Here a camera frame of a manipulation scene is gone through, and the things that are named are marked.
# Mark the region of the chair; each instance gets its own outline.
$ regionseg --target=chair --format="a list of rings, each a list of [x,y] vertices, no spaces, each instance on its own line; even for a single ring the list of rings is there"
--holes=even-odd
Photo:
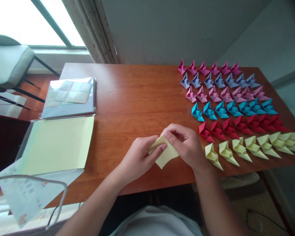
[[[20,84],[25,81],[40,89],[25,78],[26,73],[34,60],[37,60],[52,73],[60,77],[56,71],[35,56],[34,51],[30,49],[29,46],[22,45],[8,36],[0,35],[0,92],[5,92],[7,89],[13,89],[44,103],[44,99],[20,88]]]

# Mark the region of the left hand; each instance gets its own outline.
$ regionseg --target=left hand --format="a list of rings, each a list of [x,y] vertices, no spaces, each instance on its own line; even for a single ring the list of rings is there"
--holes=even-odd
[[[136,138],[121,163],[114,170],[124,186],[146,173],[167,148],[167,144],[159,145],[151,154],[148,149],[158,139],[158,136]]]

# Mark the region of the wooden table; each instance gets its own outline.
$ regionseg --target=wooden table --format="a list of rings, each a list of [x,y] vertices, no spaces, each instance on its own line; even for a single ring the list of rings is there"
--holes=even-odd
[[[199,133],[201,124],[191,115],[194,106],[186,99],[187,90],[180,85],[183,76],[178,66],[153,65],[107,65],[66,63],[60,79],[72,79],[93,76],[96,78],[96,110],[93,135],[88,152],[85,172],[68,188],[64,204],[85,201],[103,179],[121,162],[133,140],[161,134],[170,123],[181,124]],[[283,125],[295,132],[295,117],[278,96],[258,68],[240,68],[245,78],[255,73],[255,79],[264,86],[265,95],[273,98],[273,106],[281,114]],[[193,76],[188,72],[189,81]],[[199,73],[202,84],[205,77]],[[204,104],[198,101],[200,109]],[[204,116],[211,125],[212,120]],[[202,147],[209,143],[200,138]],[[218,152],[220,141],[214,137],[214,149]],[[279,152],[282,159],[268,156],[269,160],[248,153],[252,163],[239,157],[235,152],[237,167],[219,155],[224,171],[214,167],[219,177],[244,174],[254,171],[295,165],[295,155]],[[174,158],[161,170],[154,164],[141,178],[126,186],[121,194],[147,191],[158,188],[188,184],[194,182],[191,168],[180,158]],[[57,206],[60,196],[48,207]]]

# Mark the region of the forearm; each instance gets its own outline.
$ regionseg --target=forearm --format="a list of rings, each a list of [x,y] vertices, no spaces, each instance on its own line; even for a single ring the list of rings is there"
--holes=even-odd
[[[120,182],[118,170],[115,169],[66,222],[57,236],[98,235],[118,193],[125,185]]]
[[[209,162],[194,171],[205,224],[212,236],[250,235],[248,227],[235,211]]]

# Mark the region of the white cable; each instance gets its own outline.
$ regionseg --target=white cable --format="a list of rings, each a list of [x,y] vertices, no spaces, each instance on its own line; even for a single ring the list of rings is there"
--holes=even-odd
[[[58,210],[58,213],[57,213],[56,220],[51,225],[49,225],[50,222],[48,222],[48,224],[46,226],[46,230],[49,229],[51,226],[53,226],[57,222],[57,220],[59,219],[61,208],[62,208],[62,204],[63,204],[63,201],[64,201],[64,199],[66,197],[67,190],[68,190],[67,184],[64,183],[64,182],[61,182],[61,181],[48,180],[48,179],[43,179],[43,178],[39,178],[39,177],[35,177],[35,176],[30,176],[30,175],[6,175],[6,176],[0,177],[0,180],[2,180],[2,179],[10,179],[10,178],[14,178],[14,179],[31,179],[31,180],[35,180],[35,181],[39,181],[39,182],[47,182],[47,183],[53,183],[53,184],[60,184],[60,185],[62,185],[64,187],[64,191],[63,191],[62,198],[60,200],[59,210]]]

